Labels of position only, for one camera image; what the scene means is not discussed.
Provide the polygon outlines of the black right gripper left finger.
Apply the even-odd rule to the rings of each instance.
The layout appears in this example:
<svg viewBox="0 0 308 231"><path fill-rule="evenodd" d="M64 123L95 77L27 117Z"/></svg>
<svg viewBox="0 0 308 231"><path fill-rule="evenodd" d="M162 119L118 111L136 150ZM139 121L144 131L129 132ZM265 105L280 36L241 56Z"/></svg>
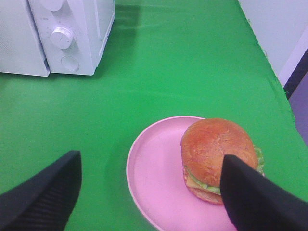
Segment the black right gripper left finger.
<svg viewBox="0 0 308 231"><path fill-rule="evenodd" d="M81 153L69 151L0 196L2 231L63 231L81 188Z"/></svg>

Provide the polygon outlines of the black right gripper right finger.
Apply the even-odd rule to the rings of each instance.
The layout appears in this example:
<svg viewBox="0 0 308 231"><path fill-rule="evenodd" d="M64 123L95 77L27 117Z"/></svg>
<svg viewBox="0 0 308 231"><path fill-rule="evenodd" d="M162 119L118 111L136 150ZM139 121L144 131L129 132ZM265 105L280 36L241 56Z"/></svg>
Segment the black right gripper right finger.
<svg viewBox="0 0 308 231"><path fill-rule="evenodd" d="M277 186L240 158L224 156L221 195L239 231L306 231L308 204Z"/></svg>

